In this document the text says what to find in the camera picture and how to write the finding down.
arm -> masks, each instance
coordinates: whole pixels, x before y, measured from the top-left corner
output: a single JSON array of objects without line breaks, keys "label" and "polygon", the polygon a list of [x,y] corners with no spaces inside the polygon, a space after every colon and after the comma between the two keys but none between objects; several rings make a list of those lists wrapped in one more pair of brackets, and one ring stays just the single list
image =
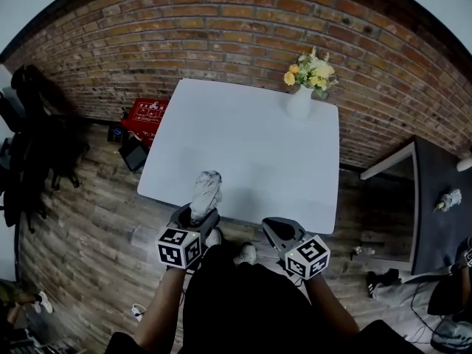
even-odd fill
[{"label": "arm", "polygon": [[337,300],[321,274],[305,281],[305,287],[312,306],[334,332],[345,339],[351,339],[359,333],[354,318]]},{"label": "arm", "polygon": [[16,320],[21,312],[21,306],[18,303],[15,303],[15,307],[11,308],[7,314],[7,321],[12,325],[15,326]]},{"label": "arm", "polygon": [[469,277],[469,267],[463,266],[461,269],[461,283],[462,283],[462,308],[465,308],[469,297],[471,296],[471,279]]},{"label": "arm", "polygon": [[168,354],[172,350],[184,279],[185,270],[180,268],[170,268],[162,277],[134,336],[143,349],[155,354]]}]

flower bouquet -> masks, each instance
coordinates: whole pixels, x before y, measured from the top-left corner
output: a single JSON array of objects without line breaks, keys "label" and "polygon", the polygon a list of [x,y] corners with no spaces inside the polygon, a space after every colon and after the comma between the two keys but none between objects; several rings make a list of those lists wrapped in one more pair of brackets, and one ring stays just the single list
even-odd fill
[{"label": "flower bouquet", "polygon": [[283,80],[288,86],[300,84],[305,88],[313,89],[320,98],[326,98],[326,91],[338,83],[334,68],[327,62],[329,56],[327,53],[324,59],[319,59],[316,56],[316,47],[314,47],[311,54],[300,55],[297,64],[288,67]]}]

yellow flower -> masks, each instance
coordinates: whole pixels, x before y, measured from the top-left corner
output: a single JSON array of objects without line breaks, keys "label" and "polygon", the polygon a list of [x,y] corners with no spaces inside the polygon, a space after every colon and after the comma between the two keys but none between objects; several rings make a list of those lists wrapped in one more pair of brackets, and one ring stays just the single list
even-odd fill
[{"label": "yellow flower", "polygon": [[293,74],[298,73],[299,68],[296,64],[292,64],[290,67],[288,67],[288,71],[290,71]]},{"label": "yellow flower", "polygon": [[320,76],[312,76],[310,77],[310,84],[312,86],[319,86],[324,91],[327,89],[327,81],[326,79],[321,78]]},{"label": "yellow flower", "polygon": [[292,86],[293,84],[295,84],[295,76],[291,72],[286,72],[283,75],[283,80],[285,81],[285,84],[287,84],[288,86]]},{"label": "yellow flower", "polygon": [[334,74],[334,68],[332,66],[330,66],[329,64],[326,64],[326,63],[321,63],[319,64],[314,70],[313,70],[313,73],[316,75],[316,76],[320,76],[324,79],[328,79],[329,76],[331,76],[332,74]]}]

tabletop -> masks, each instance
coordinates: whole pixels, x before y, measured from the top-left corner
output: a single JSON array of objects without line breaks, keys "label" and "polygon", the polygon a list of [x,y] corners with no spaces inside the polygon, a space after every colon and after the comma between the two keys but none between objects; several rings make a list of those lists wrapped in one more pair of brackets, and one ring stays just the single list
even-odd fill
[{"label": "tabletop", "polygon": [[[457,246],[472,236],[472,169],[457,172],[459,159],[442,148],[415,138],[420,214],[413,274],[454,263]],[[440,196],[460,189],[462,203],[448,212],[433,212]]]},{"label": "tabletop", "polygon": [[306,230],[334,230],[339,177],[339,119],[312,100],[307,119],[286,114],[288,94],[183,79],[150,149],[138,193],[182,206],[203,170],[222,176],[225,218],[261,223],[268,216]]}]

brick wall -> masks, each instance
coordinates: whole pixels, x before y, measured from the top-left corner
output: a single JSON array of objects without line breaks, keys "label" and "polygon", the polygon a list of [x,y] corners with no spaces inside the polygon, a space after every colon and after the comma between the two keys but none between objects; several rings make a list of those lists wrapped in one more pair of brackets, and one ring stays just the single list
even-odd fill
[{"label": "brick wall", "polygon": [[472,137],[467,72],[386,1],[63,0],[4,58],[12,72],[34,63],[75,114],[118,120],[136,97],[169,99],[183,77],[293,92],[283,73],[317,46],[339,76],[327,100],[342,162],[369,166],[412,135],[458,153]]}]

